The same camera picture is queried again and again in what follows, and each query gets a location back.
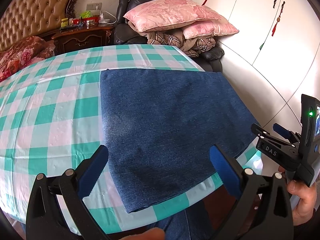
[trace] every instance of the wooden nightstand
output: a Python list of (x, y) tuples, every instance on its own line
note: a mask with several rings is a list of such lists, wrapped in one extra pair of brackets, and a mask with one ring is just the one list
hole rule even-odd
[(110, 45), (113, 28), (113, 25), (95, 24), (58, 31), (52, 37), (56, 46), (55, 54)]

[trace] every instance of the checkered tablecloth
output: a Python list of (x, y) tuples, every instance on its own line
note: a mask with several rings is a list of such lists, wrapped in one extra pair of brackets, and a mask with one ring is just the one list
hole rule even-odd
[[(103, 144), (100, 71), (151, 68), (203, 71), (170, 46), (121, 45), (59, 55), (31, 65), (0, 83), (0, 208), (25, 223), (35, 177), (75, 169)], [(259, 173), (252, 143), (238, 161)], [(161, 204), (127, 214), (106, 165), (84, 203), (106, 233), (141, 227), (192, 205), (221, 185), (214, 174)], [(78, 233), (59, 197), (70, 229)]]

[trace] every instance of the black leather armchair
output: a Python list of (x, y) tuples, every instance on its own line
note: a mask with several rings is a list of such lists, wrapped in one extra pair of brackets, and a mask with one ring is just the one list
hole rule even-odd
[[(114, 44), (147, 44), (147, 38), (140, 36), (128, 24), (123, 17), (127, 11), (136, 7), (139, 4), (152, 0), (119, 0), (117, 10), (117, 22), (114, 29)], [(205, 71), (221, 72), (222, 66), (220, 58), (224, 55), (224, 51), (219, 47), (213, 47), (207, 52), (201, 53), (198, 58), (193, 60), (200, 65)]]

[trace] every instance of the hand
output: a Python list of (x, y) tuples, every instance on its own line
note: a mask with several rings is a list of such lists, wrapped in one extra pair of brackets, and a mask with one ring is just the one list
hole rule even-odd
[[(284, 168), (279, 167), (279, 172), (284, 172)], [(298, 205), (292, 210), (293, 225), (298, 226), (308, 222), (313, 216), (313, 208), (317, 200), (316, 184), (308, 187), (303, 182), (290, 181), (287, 190), (292, 195), (300, 197)]]
[(164, 239), (165, 239), (165, 235), (162, 229), (151, 228), (142, 234), (126, 236), (124, 238), (121, 238), (120, 240), (164, 240)]

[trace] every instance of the wall outlet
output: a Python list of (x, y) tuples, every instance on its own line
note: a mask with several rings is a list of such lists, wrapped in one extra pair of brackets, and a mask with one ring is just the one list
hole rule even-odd
[(98, 6), (98, 10), (101, 10), (102, 2), (98, 3), (88, 3), (86, 11), (93, 11), (96, 10), (96, 7)]

